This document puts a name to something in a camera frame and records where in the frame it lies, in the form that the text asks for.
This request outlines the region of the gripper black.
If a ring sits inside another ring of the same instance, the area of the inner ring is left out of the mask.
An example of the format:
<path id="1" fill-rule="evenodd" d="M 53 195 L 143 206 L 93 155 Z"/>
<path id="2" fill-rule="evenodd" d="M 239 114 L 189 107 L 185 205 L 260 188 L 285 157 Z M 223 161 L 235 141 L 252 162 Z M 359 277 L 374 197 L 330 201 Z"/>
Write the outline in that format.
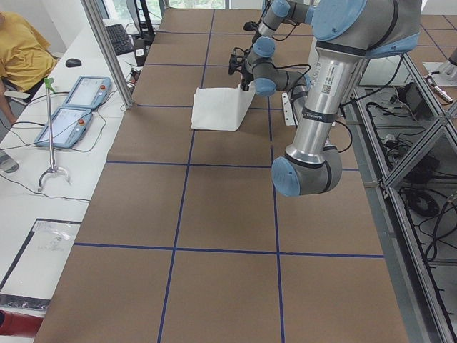
<path id="1" fill-rule="evenodd" d="M 241 67 L 241 89 L 243 91 L 249 91 L 249 84 L 254 80 L 253 74 L 245 67 Z"/>
<path id="2" fill-rule="evenodd" d="M 252 38 L 252 42 L 255 43 L 259 38 L 263 37 L 263 34 L 260 31 L 256 31 Z"/>

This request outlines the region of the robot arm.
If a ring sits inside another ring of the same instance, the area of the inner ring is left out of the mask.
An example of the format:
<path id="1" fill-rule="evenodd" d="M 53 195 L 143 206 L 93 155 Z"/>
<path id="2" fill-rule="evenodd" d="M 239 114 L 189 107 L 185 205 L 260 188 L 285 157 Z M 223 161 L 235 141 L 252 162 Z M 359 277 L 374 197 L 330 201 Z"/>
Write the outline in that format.
<path id="1" fill-rule="evenodd" d="M 244 31 L 254 31 L 254 44 L 261 37 L 272 38 L 282 23 L 311 24 L 315 6 L 300 4 L 295 1 L 264 1 L 261 17 L 258 21 L 248 21 L 244 24 Z"/>
<path id="2" fill-rule="evenodd" d="M 273 35 L 286 21 L 312 28 L 318 59 L 311 81 L 273 63 Z M 246 23 L 245 30 L 255 33 L 251 48 L 230 69 L 241 72 L 243 90 L 254 88 L 259 96 L 288 92 L 298 115 L 292 144 L 271 166 L 277 191 L 297 197 L 325 193 L 338 184 L 341 158 L 328 135 L 351 72 L 362 59 L 414 49 L 420 21 L 419 1 L 320 1 L 317 6 L 270 1 L 258 22 Z"/>

